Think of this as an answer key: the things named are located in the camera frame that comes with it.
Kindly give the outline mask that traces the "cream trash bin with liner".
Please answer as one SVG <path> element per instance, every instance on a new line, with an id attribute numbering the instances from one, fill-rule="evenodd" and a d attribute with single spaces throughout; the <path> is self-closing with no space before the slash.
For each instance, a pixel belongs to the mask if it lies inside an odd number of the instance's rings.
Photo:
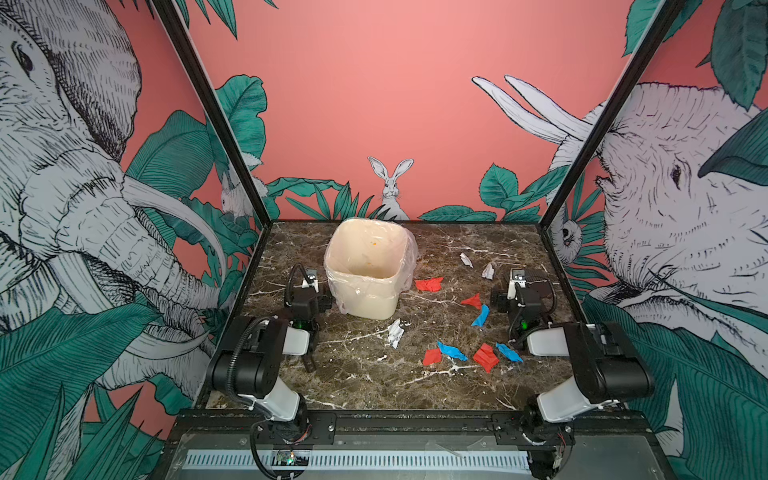
<path id="1" fill-rule="evenodd" d="M 341 313 L 387 320 L 400 294 L 411 288 L 417 259 L 410 230 L 393 222 L 350 218 L 334 231 L 324 269 Z"/>

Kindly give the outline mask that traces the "dark brown dustpan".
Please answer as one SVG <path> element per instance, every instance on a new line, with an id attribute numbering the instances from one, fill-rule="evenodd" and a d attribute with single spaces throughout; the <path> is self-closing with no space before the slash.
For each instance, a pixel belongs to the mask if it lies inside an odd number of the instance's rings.
<path id="1" fill-rule="evenodd" d="M 317 366 L 312 353 L 306 353 L 302 356 L 302 362 L 307 373 L 316 371 Z"/>

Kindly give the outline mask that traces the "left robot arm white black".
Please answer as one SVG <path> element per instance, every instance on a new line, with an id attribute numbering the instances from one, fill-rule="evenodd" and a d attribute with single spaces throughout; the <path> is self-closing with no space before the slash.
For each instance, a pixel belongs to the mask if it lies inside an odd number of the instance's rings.
<path id="1" fill-rule="evenodd" d="M 237 316 L 224 333 L 208 366 L 206 382 L 218 391 L 281 426 L 309 424 L 306 401 L 280 378 L 284 357 L 298 357 L 315 368 L 317 317 L 333 302 L 322 283 L 288 290 L 288 299 L 266 317 Z"/>

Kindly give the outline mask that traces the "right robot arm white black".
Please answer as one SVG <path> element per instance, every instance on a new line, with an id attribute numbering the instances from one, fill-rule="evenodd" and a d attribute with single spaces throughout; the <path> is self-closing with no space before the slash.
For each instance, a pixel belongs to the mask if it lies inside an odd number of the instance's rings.
<path id="1" fill-rule="evenodd" d="M 490 305 L 508 318 L 506 348 L 566 358 L 571 365 L 569 378 L 533 397 L 524 409 L 525 421 L 533 428 L 564 424 L 592 410 L 651 396 L 652 374 L 622 326 L 554 322 L 557 296 L 542 292 L 551 286 L 547 280 L 514 276 L 507 287 L 490 293 Z"/>

